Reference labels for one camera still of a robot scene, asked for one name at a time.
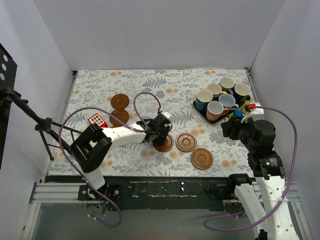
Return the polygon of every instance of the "tray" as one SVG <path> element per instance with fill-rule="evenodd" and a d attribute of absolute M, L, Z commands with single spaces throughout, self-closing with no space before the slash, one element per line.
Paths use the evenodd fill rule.
<path fill-rule="evenodd" d="M 242 105 L 243 105 L 246 101 L 250 101 L 250 100 L 251 100 L 251 97 L 248 96 L 246 99 L 244 99 L 243 102 L 241 102 L 241 104 L 237 103 L 237 104 L 239 104 L 239 108 L 238 108 L 238 109 L 240 109 L 240 108 L 242 107 Z M 220 117 L 218 117 L 217 120 L 215 120 L 215 121 L 209 121 L 209 120 L 207 119 L 207 117 L 206 117 L 206 111 L 200 111 L 200 110 L 198 110 L 198 109 L 196 108 L 196 100 L 193 101 L 193 104 L 192 104 L 192 105 L 194 106 L 195 110 L 197 110 L 197 111 L 205 118 L 205 120 L 206 120 L 209 124 L 215 124 L 215 123 L 219 122 L 221 119 L 225 118 L 226 116 L 228 116 L 229 114 L 232 114 L 232 113 L 235 111 L 235 110 L 230 110 L 230 111 L 228 111 L 228 113 L 226 113 L 226 114 L 221 115 Z"/>

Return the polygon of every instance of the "floral tablecloth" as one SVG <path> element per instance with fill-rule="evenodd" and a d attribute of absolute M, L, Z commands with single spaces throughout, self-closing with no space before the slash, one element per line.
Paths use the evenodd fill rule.
<path fill-rule="evenodd" d="M 158 152 L 152 143 L 128 144 L 110 150 L 100 168 L 105 176 L 172 176 L 172 177 L 227 177 L 229 174 L 248 173 L 253 176 L 247 162 L 248 151 L 239 141 L 224 138 L 220 123 L 211 125 L 194 109 L 196 92 L 206 89 L 209 83 L 218 83 L 222 77 L 231 77 L 236 83 L 250 85 L 243 69 L 182 69 L 182 70 L 80 70 L 76 78 L 66 115 L 82 107 L 99 107 L 110 113 L 114 110 L 111 98 L 126 94 L 130 99 L 125 109 L 128 124 L 139 121 L 133 108 L 136 94 L 146 91 L 155 94 L 162 110 L 171 113 L 175 139 L 182 132 L 197 138 L 197 148 L 206 148 L 213 155 L 213 164 L 206 170 L 195 168 L 191 152 L 181 152 L 176 146 L 169 152 Z M 137 108 L 143 118 L 154 118 L 158 104 L 149 95 L 138 97 Z M 88 118 L 97 113 L 86 110 L 70 119 L 68 126 L 83 131 Z M 112 126 L 106 114 L 100 115 Z M 63 132 L 70 144 L 70 132 Z M 48 175 L 77 175 L 60 149 L 54 152 Z"/>

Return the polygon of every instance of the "wooden coaster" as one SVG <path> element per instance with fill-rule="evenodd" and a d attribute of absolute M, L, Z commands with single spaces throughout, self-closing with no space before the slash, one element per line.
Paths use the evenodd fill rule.
<path fill-rule="evenodd" d="M 153 143 L 154 149 L 162 153 L 170 151 L 173 148 L 173 146 L 174 146 L 174 138 L 170 134 L 166 136 L 164 145 Z"/>
<path fill-rule="evenodd" d="M 129 113 L 126 110 L 123 109 L 116 109 L 114 110 L 111 115 L 115 116 L 117 119 L 119 119 L 121 122 L 126 124 L 129 121 Z M 110 122 L 113 125 L 120 125 L 120 122 L 110 117 Z"/>
<path fill-rule="evenodd" d="M 191 162 L 197 169 L 208 169 L 214 162 L 211 152 L 205 148 L 197 148 L 191 153 Z"/>
<path fill-rule="evenodd" d="M 122 93 L 111 98 L 111 106 L 115 109 L 124 109 L 129 105 L 129 102 L 129 97 Z"/>
<path fill-rule="evenodd" d="M 175 144 L 182 152 L 191 152 L 197 146 L 197 139 L 191 133 L 183 132 L 176 137 Z"/>

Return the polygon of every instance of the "tabletop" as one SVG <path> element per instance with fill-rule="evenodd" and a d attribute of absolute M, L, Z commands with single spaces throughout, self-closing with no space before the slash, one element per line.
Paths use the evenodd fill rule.
<path fill-rule="evenodd" d="M 133 99 L 140 92 L 155 94 L 164 112 L 171 113 L 174 139 L 183 132 L 190 132 L 197 139 L 197 148 L 206 148 L 213 155 L 213 164 L 205 170 L 191 163 L 191 152 L 182 152 L 175 145 L 168 152 L 158 152 L 152 143 L 132 143 L 111 149 L 100 168 L 104 176 L 171 176 L 171 177 L 228 177 L 230 174 L 253 173 L 248 165 L 248 151 L 240 141 L 223 137 L 220 122 L 209 124 L 193 107 L 196 93 L 209 83 L 218 83 L 222 77 L 231 77 L 237 83 L 250 86 L 244 69 L 180 69 L 180 70 L 80 70 L 67 106 L 66 117 L 83 107 L 98 107 L 108 112 L 114 109 L 111 98 L 126 94 L 130 104 L 127 124 L 140 119 L 134 111 Z M 144 119 L 157 115 L 158 103 L 150 95 L 141 95 L 136 106 Z M 98 113 L 85 110 L 77 113 L 68 126 L 83 131 L 89 126 L 88 118 Z M 99 112 L 109 126 L 109 117 Z M 72 143 L 69 131 L 62 137 Z M 64 158 L 60 149 L 53 153 L 48 175 L 74 176 L 78 173 Z"/>

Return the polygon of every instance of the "round coaster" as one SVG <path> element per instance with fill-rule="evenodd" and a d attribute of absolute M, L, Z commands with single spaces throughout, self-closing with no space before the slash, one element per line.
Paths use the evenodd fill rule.
<path fill-rule="evenodd" d="M 191 133 L 183 132 L 176 137 L 175 144 L 182 152 L 191 152 L 197 146 L 197 139 Z"/>
<path fill-rule="evenodd" d="M 173 146 L 174 146 L 174 138 L 170 134 L 166 136 L 164 145 L 161 146 L 157 143 L 153 143 L 154 149 L 162 153 L 170 151 L 173 148 Z"/>
<path fill-rule="evenodd" d="M 111 106 L 115 109 L 124 109 L 129 105 L 129 102 L 129 97 L 122 93 L 111 98 Z"/>
<path fill-rule="evenodd" d="M 129 121 L 129 113 L 126 110 L 123 109 L 116 109 L 114 110 L 111 115 L 115 116 L 117 119 L 119 119 L 121 122 L 126 124 Z M 113 125 L 120 125 L 120 122 L 110 117 L 110 122 Z"/>
<path fill-rule="evenodd" d="M 197 148 L 191 153 L 191 162 L 197 169 L 208 169 L 214 162 L 211 152 L 205 148 Z"/>

